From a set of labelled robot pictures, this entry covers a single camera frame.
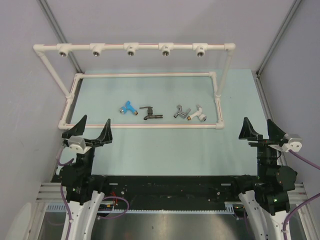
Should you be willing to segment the white faucet blue cap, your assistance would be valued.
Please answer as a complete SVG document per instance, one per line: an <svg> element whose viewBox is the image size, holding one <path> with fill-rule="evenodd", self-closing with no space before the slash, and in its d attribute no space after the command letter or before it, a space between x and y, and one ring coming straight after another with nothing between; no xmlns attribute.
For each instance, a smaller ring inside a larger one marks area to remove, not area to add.
<svg viewBox="0 0 320 240"><path fill-rule="evenodd" d="M198 117L201 122L205 122L207 120L207 116L203 113L202 107L197 104L197 111L187 117L188 121L191 121L193 118Z"/></svg>

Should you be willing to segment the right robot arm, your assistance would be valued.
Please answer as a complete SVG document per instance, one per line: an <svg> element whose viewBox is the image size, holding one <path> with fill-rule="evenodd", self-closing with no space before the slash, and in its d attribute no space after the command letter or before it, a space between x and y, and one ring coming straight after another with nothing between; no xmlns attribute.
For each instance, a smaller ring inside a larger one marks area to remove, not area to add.
<svg viewBox="0 0 320 240"><path fill-rule="evenodd" d="M247 140L257 152L257 179L251 175L235 177L231 196L244 205L245 219L250 220L257 240L291 239L289 221L289 191L295 190L298 173L287 165L278 164L282 153L298 152L302 139L281 130L271 119L267 120L268 138L256 132L248 117L238 138Z"/></svg>

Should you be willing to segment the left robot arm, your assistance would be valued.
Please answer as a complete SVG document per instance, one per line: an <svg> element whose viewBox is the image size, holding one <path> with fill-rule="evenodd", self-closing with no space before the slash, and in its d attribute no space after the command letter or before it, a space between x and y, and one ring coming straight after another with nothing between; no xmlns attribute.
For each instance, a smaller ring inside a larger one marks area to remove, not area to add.
<svg viewBox="0 0 320 240"><path fill-rule="evenodd" d="M61 239L89 240L102 200L110 196L107 177L92 174L95 150L113 141L108 119L95 139L83 138L87 116L62 134L63 146L76 153L76 158L61 164L60 194L66 207Z"/></svg>

